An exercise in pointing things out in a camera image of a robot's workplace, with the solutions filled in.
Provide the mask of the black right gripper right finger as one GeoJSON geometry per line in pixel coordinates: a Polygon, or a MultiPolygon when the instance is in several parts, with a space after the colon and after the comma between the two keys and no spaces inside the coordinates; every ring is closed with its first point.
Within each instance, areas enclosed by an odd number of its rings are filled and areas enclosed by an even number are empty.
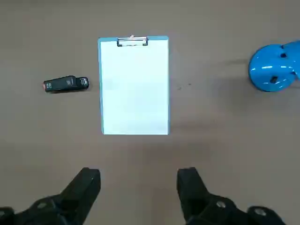
{"type": "Polygon", "coordinates": [[[187,225],[284,225],[272,209],[251,206],[241,211],[229,198],[210,193],[194,167],[177,171],[177,192],[187,225]]]}

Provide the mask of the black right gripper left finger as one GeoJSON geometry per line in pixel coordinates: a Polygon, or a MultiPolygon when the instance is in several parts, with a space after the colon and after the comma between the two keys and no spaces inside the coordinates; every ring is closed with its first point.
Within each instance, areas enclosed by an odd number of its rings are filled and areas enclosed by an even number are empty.
{"type": "Polygon", "coordinates": [[[2,225],[82,225],[101,189],[98,169],[83,168],[57,195],[35,201],[28,209],[15,213],[1,207],[2,225]]]}

